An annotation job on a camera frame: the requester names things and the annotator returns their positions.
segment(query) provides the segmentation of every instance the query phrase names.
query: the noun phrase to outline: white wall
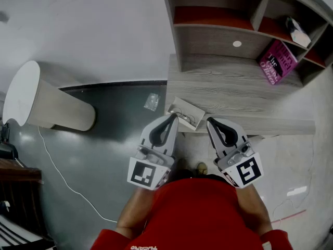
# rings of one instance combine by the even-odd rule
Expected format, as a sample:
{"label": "white wall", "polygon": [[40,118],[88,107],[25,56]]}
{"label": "white wall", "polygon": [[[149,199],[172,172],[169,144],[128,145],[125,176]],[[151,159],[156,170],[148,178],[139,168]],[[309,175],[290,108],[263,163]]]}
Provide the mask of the white wall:
{"label": "white wall", "polygon": [[0,0],[0,11],[0,91],[28,60],[57,87],[168,76],[164,0]]}

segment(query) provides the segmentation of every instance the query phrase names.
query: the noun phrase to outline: white cylindrical stool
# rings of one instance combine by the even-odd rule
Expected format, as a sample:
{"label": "white cylindrical stool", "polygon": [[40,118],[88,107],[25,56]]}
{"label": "white cylindrical stool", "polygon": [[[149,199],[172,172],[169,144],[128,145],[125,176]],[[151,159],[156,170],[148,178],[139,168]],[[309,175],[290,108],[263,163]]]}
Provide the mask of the white cylindrical stool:
{"label": "white cylindrical stool", "polygon": [[6,95],[3,123],[15,119],[52,128],[55,124],[87,131],[95,123],[95,109],[41,80],[37,62],[25,63],[14,76]]}

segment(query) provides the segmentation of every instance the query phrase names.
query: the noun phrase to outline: white object on shelf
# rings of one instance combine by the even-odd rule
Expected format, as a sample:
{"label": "white object on shelf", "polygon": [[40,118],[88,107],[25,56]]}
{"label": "white object on shelf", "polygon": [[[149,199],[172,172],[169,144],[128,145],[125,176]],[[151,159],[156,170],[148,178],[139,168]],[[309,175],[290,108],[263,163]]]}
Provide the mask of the white object on shelf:
{"label": "white object on shelf", "polygon": [[233,46],[234,47],[240,47],[241,46],[241,41],[234,41]]}
{"label": "white object on shelf", "polygon": [[168,108],[166,114],[171,114],[171,110],[174,109],[177,110],[181,110],[181,113],[183,116],[192,116],[194,117],[195,123],[194,125],[191,125],[190,123],[188,123],[186,120],[184,120],[181,117],[178,117],[179,122],[183,125],[185,125],[186,127],[189,127],[192,130],[196,130],[199,126],[199,123],[201,122],[205,112],[203,110],[201,110],[200,108],[197,108],[194,105],[191,105],[190,103],[180,99],[179,97],[175,97],[175,101],[170,105],[170,107]]}
{"label": "white object on shelf", "polygon": [[6,95],[3,122],[15,119],[51,128],[55,124],[80,131],[89,130],[95,123],[95,109],[41,78],[37,62],[25,63],[14,76]]}
{"label": "white object on shelf", "polygon": [[311,39],[297,21],[291,17],[287,17],[286,26],[290,32],[292,40],[295,43],[298,43],[304,47],[308,47],[308,45],[311,43]]}

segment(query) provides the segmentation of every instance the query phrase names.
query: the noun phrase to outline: plastic bag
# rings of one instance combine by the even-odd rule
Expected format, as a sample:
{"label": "plastic bag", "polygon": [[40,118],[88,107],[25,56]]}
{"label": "plastic bag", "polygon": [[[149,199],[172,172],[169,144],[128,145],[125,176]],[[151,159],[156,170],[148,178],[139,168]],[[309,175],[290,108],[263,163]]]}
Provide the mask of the plastic bag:
{"label": "plastic bag", "polygon": [[155,112],[160,98],[161,97],[158,94],[150,93],[147,98],[144,108],[150,109],[151,111]]}

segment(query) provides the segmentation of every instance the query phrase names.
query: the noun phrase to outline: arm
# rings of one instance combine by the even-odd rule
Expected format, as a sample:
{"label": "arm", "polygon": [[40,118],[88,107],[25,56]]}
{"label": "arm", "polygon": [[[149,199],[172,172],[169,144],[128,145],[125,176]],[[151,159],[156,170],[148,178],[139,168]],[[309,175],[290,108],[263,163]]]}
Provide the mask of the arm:
{"label": "arm", "polygon": [[137,188],[120,214],[116,232],[131,240],[138,237],[144,229],[153,196],[154,191]]}
{"label": "arm", "polygon": [[236,189],[236,192],[246,226],[259,236],[272,231],[268,211],[254,186],[251,184],[243,189]]}

